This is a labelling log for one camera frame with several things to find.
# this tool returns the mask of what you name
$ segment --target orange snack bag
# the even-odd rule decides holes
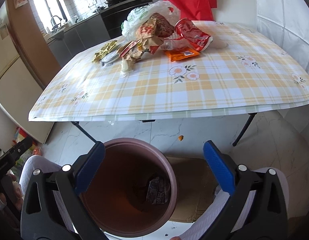
[[[188,57],[197,56],[200,54],[199,52],[189,47],[178,49],[178,50],[166,50],[164,53],[170,58],[171,62],[185,59]]]

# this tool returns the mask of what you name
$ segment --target cardboard box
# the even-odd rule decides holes
[[[203,159],[166,156],[178,183],[178,199],[170,221],[193,223],[211,205],[218,185]]]

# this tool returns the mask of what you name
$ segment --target silver bolt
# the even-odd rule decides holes
[[[274,169],[269,169],[269,173],[270,173],[271,175],[275,175],[275,174],[276,174],[276,172],[275,172]]]
[[[69,164],[66,164],[66,165],[64,165],[63,167],[62,167],[62,170],[63,171],[69,171],[71,169],[71,165],[69,165]]]
[[[39,175],[40,174],[40,170],[39,169],[36,169],[33,171],[33,175]]]
[[[246,166],[246,165],[243,165],[243,164],[240,164],[240,165],[238,166],[238,168],[239,168],[240,171],[246,171],[246,170],[247,170],[247,166]]]

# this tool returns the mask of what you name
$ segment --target white refrigerator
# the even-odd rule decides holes
[[[43,90],[20,58],[6,25],[0,27],[0,108],[27,134],[45,143],[53,122],[29,122],[31,108]]]

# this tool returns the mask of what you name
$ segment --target black table leg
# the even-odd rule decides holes
[[[244,135],[244,133],[246,132],[246,130],[248,129],[249,125],[251,124],[253,118],[256,116],[257,113],[251,113],[249,114],[249,118],[248,121],[246,122],[246,124],[244,125],[244,127],[242,128],[239,136],[236,138],[236,140],[234,141],[234,143],[232,143],[232,146],[236,146],[237,143],[240,141],[241,137]]]
[[[83,132],[91,141],[93,141],[94,143],[97,142],[96,139],[94,139],[90,134],[87,133],[86,130],[84,130],[80,125],[79,122],[71,122],[74,126],[76,126],[81,132]]]

